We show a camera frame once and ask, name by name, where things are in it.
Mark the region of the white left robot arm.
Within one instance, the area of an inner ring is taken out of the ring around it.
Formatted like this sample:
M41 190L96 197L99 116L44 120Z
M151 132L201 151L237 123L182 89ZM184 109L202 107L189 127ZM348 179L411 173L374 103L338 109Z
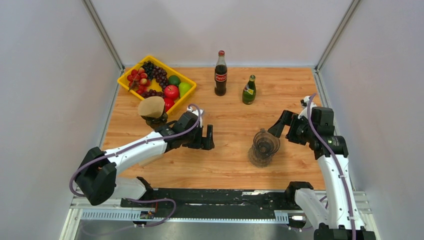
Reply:
M136 164L146 165L180 147L212 150L215 147L213 125L207 125L203 136L202 116L202 110L186 111L178 120L162 124L126 145L108 150L91 148L72 175L69 187L76 183L81 192L75 191L74 195L85 197L92 206L97 206L122 186L118 175Z

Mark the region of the grey coffee dripper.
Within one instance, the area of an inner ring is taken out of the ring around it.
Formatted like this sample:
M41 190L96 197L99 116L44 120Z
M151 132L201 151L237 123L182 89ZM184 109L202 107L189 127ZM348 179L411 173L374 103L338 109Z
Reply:
M280 139L261 128L253 139L253 154L256 158L265 159L273 157L280 149Z

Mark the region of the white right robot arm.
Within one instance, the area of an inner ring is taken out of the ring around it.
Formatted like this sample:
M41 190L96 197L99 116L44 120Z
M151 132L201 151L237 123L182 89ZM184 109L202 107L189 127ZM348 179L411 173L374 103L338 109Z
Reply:
M307 182L291 182L285 195L292 209L303 210L314 229L315 240L374 240L366 230L350 185L348 148L345 139L335 135L334 112L327 107L305 108L300 114L284 110L268 132L279 138L285 126L285 138L292 143L309 145L324 177L324 206Z

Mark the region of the brown paper coffee filter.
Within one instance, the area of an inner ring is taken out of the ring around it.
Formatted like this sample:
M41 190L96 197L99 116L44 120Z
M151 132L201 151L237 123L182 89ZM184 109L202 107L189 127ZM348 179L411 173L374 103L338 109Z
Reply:
M138 107L137 113L142 117L157 119L165 112L165 101L160 96L151 96L142 100Z

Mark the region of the amber coffee dripper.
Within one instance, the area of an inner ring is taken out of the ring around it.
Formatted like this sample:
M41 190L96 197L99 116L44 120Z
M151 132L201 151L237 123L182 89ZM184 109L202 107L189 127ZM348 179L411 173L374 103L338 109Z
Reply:
M146 116L145 117L145 122L146 122L146 124L149 127L151 127L154 130L154 129L160 127L160 126L163 126L163 125L166 125L167 124L167 122L168 122L168 114L165 112L165 113L163 113L158 118Z

